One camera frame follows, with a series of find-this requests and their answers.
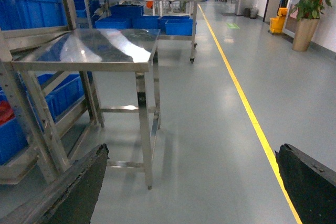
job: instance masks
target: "metal shelving rack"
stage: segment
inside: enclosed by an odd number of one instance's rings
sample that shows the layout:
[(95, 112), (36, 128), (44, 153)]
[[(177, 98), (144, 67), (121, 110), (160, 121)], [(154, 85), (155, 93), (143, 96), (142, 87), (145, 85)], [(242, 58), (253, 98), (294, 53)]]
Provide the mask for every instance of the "metal shelving rack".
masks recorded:
[[(8, 163), (0, 166), (0, 184), (18, 184), (25, 175), (37, 164), (48, 183), (54, 181), (60, 174), (66, 171), (74, 161), (76, 150), (78, 149), (83, 136), (90, 130), (90, 126), (100, 123), (103, 126), (103, 117), (97, 114), (97, 106), (99, 106), (98, 91), (94, 75), (88, 77), (86, 71), (81, 71), (81, 79), (85, 90), (85, 96), (79, 100), (74, 106), (69, 108), (57, 123), (53, 122), (50, 111), (42, 95), (46, 95), (54, 87), (60, 84), (69, 71), (57, 71), (52, 79), (44, 86), (40, 87), (36, 83), (35, 74), (23, 73), (26, 85), (29, 90), (35, 89), (39, 93), (33, 101), (29, 101), (26, 95), (26, 89), (21, 82), (19, 73), (13, 67), (13, 60), (20, 57), (20, 53), (25, 50), (37, 48), (47, 42), (73, 31), (76, 29), (76, 10), (74, 0), (62, 0), (66, 10), (67, 26), (47, 27), (35, 29), (21, 30), (0, 30), (0, 86), (3, 88), (15, 116), (22, 127), (28, 147), (13, 157)], [(187, 40), (192, 43), (191, 62), (194, 62), (195, 49), (195, 28), (196, 28), (196, 12), (197, 0), (130, 0), (130, 1), (190, 1), (194, 3), (193, 13), (193, 33), (191, 36), (167, 36), (161, 35), (160, 39), (165, 40)], [(73, 146), (70, 154), (67, 154), (60, 141), (61, 137), (74, 125), (76, 120), (89, 111), (90, 123), (84, 130), (82, 136)], [(43, 125), (36, 118), (36, 113)]]
[[(14, 110), (15, 117), (28, 142), (28, 147), (20, 151), (9, 162), (0, 166), (0, 184), (18, 184), (36, 164), (45, 180), (51, 183), (69, 167), (67, 160), (65, 160), (63, 166), (58, 162), (59, 159), (55, 153), (55, 148), (58, 147), (57, 140), (50, 129), (41, 131), (35, 112), (27, 98), (25, 87), (20, 80), (20, 75), (12, 65), (14, 57), (19, 52), (39, 47), (64, 33), (76, 29), (74, 0), (62, 0), (62, 2), (65, 10), (67, 10), (67, 26), (0, 30), (0, 86)], [(55, 79), (57, 80), (53, 82), (53, 85), (60, 80), (57, 75)], [(82, 107), (80, 113), (83, 113), (86, 109), (86, 106)], [(71, 109), (71, 111), (78, 113), (78, 109)], [(42, 123), (46, 122), (45, 118), (40, 119)], [(68, 120), (59, 120), (57, 124), (61, 135), (64, 135), (71, 127)]]
[[(94, 1), (94, 0), (85, 0), (85, 7), (86, 7), (86, 12), (87, 12), (87, 17), (88, 17), (88, 23), (89, 23), (89, 28), (92, 27), (92, 20), (91, 20), (91, 13), (90, 13), (90, 8), (89, 8), (89, 1)], [(197, 46), (197, 43), (195, 43), (195, 34), (196, 34), (196, 17), (197, 17), (197, 0), (97, 0), (97, 1), (186, 1), (186, 2), (192, 2), (194, 4), (193, 6), (193, 32), (191, 36), (179, 36), (179, 35), (160, 35), (159, 39), (160, 40), (185, 40), (185, 41), (191, 41), (191, 55), (190, 55), (190, 62), (194, 63), (195, 61), (195, 49)]]

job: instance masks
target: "green leaf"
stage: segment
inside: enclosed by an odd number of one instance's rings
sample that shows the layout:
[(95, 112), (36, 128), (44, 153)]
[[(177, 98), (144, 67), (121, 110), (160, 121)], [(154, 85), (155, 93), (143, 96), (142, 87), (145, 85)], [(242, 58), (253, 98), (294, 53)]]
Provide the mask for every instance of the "green leaf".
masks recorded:
[(318, 15), (317, 11), (316, 11), (316, 10), (313, 10), (313, 12), (312, 12), (312, 16), (313, 16), (313, 18), (317, 18), (317, 15)]
[(326, 3), (328, 6), (331, 7), (331, 2), (330, 2), (330, 0), (325, 0), (325, 3)]

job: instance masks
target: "stainless steel table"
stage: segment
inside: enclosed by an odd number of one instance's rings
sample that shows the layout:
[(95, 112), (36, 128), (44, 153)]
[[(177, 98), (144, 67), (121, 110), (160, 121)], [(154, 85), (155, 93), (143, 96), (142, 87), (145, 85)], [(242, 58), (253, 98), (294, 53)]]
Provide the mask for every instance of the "stainless steel table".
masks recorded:
[[(45, 96), (73, 71), (79, 71), (85, 91), (81, 108), (89, 110), (91, 123), (104, 127), (103, 113), (138, 113), (142, 139), (143, 163), (108, 162), (108, 166), (126, 171), (145, 172), (148, 189), (152, 188), (152, 160), (156, 132), (160, 128), (160, 91), (157, 43), (160, 31), (157, 29), (76, 29), (28, 55), (12, 62), (19, 71), (42, 122), (43, 133), (48, 136), (46, 144), (60, 172), (66, 171), (80, 145), (80, 137), (70, 155), (64, 151), (60, 141), (64, 131), (78, 119), (79, 109), (70, 110), (65, 119), (54, 123)], [(149, 107), (146, 97), (145, 73), (153, 67), (155, 106)], [(48, 83), (39, 85), (34, 71), (56, 71)], [(91, 71), (135, 72), (138, 106), (102, 107)], [(154, 113), (152, 128), (148, 113)]]

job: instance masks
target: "blue bin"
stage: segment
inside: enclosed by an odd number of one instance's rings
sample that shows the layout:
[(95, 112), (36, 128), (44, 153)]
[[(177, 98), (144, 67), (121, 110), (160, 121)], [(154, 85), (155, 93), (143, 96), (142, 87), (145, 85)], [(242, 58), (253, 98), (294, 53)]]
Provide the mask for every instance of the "blue bin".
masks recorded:
[(0, 136), (0, 165), (6, 163), (28, 145), (16, 118), (0, 125)]
[[(86, 8), (84, 0), (74, 0), (75, 9), (78, 18), (86, 18)], [(99, 1), (90, 1), (90, 13), (93, 14), (99, 8)]]
[(167, 35), (192, 35), (193, 20), (192, 19), (170, 19), (166, 22)]
[(128, 29), (132, 28), (131, 19), (107, 17), (96, 21), (96, 28)]
[(142, 5), (113, 5), (110, 10), (114, 18), (138, 18), (143, 16)]
[(0, 87), (0, 102), (1, 101), (8, 101), (7, 97), (5, 95), (5, 92), (2, 90), (2, 88)]
[(166, 23), (168, 20), (171, 20), (171, 19), (185, 20), (189, 18), (190, 18), (189, 16), (162, 16), (159, 19), (159, 29), (161, 29), (161, 32), (164, 33), (166, 32)]
[(0, 0), (2, 30), (66, 25), (61, 0)]
[[(40, 84), (49, 80), (53, 74), (43, 74), (37, 79)], [(49, 94), (55, 116), (61, 115), (72, 104), (84, 95), (83, 86), (79, 74), (70, 74)]]
[(159, 18), (159, 16), (142, 16), (141, 18), (135, 18), (132, 20), (132, 26), (134, 29), (158, 29)]

